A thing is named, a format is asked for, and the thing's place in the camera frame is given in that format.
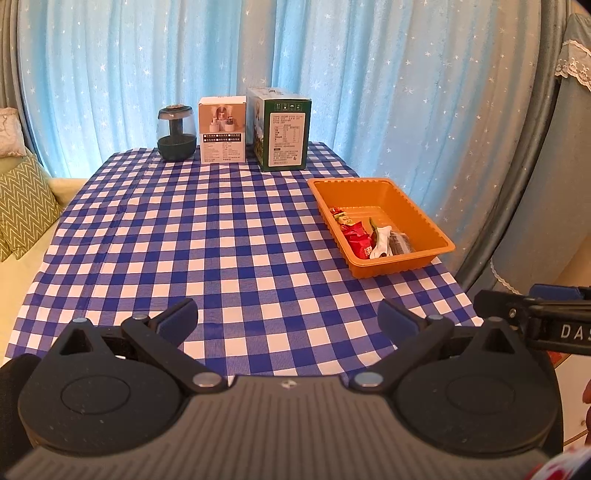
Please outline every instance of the curtain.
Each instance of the curtain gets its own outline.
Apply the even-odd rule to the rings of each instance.
[[[591,234],[591,17],[573,14],[555,64],[556,108],[527,189],[487,268],[469,290],[554,283]]]
[[[0,0],[0,108],[18,109],[25,144],[35,150],[22,104],[17,65],[18,0]]]
[[[158,110],[236,90],[239,1],[21,0],[20,65],[54,176],[155,147]]]
[[[530,100],[536,0],[20,1],[24,97],[57,176],[155,146],[157,111],[285,87],[310,139],[389,177],[457,250],[491,211]]]
[[[488,266],[495,248],[499,245],[519,205],[540,154],[558,92],[553,71],[560,53],[566,26],[566,10],[569,6],[570,1],[541,1],[542,35],[530,105],[515,155],[500,188],[499,196],[456,274],[458,283],[465,290],[472,286],[483,269]]]

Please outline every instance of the light blue curtain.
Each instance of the light blue curtain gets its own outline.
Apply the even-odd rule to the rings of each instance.
[[[22,0],[24,96],[45,165],[89,177],[155,147],[158,110],[236,90],[240,1]]]
[[[530,99],[537,0],[20,0],[32,130],[57,176],[155,146],[157,111],[248,86],[312,98],[310,139],[393,179],[454,240],[498,196]]]

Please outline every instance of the product box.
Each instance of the product box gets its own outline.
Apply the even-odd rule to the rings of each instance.
[[[203,97],[199,143],[202,163],[246,161],[246,97]]]
[[[312,100],[279,88],[251,88],[247,97],[249,140],[261,170],[305,168]]]

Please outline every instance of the blue and white checkered tablecloth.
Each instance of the blue and white checkered tablecloth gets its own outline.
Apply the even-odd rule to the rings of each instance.
[[[324,144],[304,171],[164,163],[113,155],[65,210],[12,332],[5,361],[42,355],[79,316],[118,325],[185,296],[199,326],[184,351],[223,375],[352,373],[393,350],[376,318],[384,297],[424,316],[478,322],[442,263],[357,280],[307,186],[350,177]]]

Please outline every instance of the jar lid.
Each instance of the jar lid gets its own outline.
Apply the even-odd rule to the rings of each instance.
[[[158,112],[158,119],[177,120],[179,118],[191,116],[192,114],[193,109],[188,105],[169,105]]]

